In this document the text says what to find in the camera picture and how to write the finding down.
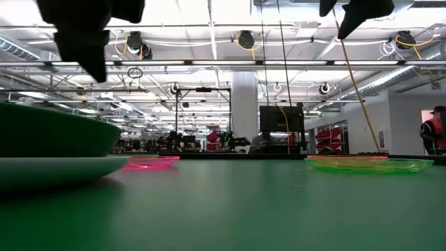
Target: green table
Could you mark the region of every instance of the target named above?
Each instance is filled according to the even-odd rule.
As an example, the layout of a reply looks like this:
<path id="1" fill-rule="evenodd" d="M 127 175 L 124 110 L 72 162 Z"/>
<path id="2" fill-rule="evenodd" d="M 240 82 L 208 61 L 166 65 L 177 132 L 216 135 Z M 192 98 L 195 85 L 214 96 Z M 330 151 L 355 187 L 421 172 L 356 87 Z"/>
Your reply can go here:
<path id="1" fill-rule="evenodd" d="M 0 205 L 0 250 L 446 250 L 446 169 L 181 160 Z"/>

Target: pink plate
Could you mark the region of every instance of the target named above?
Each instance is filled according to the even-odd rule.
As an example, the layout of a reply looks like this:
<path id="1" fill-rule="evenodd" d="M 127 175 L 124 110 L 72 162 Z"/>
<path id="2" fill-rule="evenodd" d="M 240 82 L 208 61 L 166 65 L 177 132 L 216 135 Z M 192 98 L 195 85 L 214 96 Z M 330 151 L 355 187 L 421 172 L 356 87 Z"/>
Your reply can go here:
<path id="1" fill-rule="evenodd" d="M 147 170 L 147 169 L 164 169 L 172 166 L 180 157 L 163 156 L 163 157 L 131 157 L 129 163 L 122 170 Z"/>

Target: white pillar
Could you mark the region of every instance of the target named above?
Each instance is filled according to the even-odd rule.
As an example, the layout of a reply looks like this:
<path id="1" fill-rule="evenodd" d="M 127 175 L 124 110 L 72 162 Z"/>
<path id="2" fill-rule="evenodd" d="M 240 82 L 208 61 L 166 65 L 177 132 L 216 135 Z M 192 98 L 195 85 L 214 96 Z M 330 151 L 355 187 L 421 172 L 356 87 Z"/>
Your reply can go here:
<path id="1" fill-rule="evenodd" d="M 259 106 L 257 104 L 257 83 L 255 72 L 234 72 L 232 77 L 232 130 L 239 137 L 249 141 L 259 134 Z"/>

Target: wall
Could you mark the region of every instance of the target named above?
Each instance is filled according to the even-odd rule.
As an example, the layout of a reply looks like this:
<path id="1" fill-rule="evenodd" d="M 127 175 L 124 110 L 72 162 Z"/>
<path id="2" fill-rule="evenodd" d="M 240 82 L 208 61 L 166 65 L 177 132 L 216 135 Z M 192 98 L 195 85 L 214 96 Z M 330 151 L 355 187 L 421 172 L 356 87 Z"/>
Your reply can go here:
<path id="1" fill-rule="evenodd" d="M 392 134 L 390 127 L 389 100 L 387 90 L 381 91 L 376 97 L 365 98 L 365 106 L 378 140 L 378 132 L 384 132 L 385 147 L 381 150 L 392 152 Z M 323 113 L 322 118 L 305 121 L 305 130 L 347 120 L 348 144 L 350 153 L 376 152 L 367 121 L 361 105 L 347 103 L 340 113 Z"/>
<path id="2" fill-rule="evenodd" d="M 394 94 L 389 96 L 392 118 L 392 154 L 424 155 L 423 141 L 419 130 L 422 110 L 432 110 L 437 105 L 446 105 L 443 96 L 416 96 Z"/>

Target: green plate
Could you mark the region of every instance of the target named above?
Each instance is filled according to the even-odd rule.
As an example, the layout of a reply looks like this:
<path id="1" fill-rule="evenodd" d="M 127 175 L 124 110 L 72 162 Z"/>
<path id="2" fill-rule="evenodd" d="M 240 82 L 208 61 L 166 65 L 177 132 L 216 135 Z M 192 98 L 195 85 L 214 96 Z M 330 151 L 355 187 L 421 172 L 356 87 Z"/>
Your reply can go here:
<path id="1" fill-rule="evenodd" d="M 121 130 L 48 109 L 0 102 L 0 158 L 105 157 Z"/>
<path id="2" fill-rule="evenodd" d="M 89 181 L 124 167 L 129 157 L 0 158 L 0 192 Z"/>
<path id="3" fill-rule="evenodd" d="M 306 158 L 313 168 L 329 172 L 362 174 L 414 174 L 433 164 L 433 160 L 379 158 Z"/>

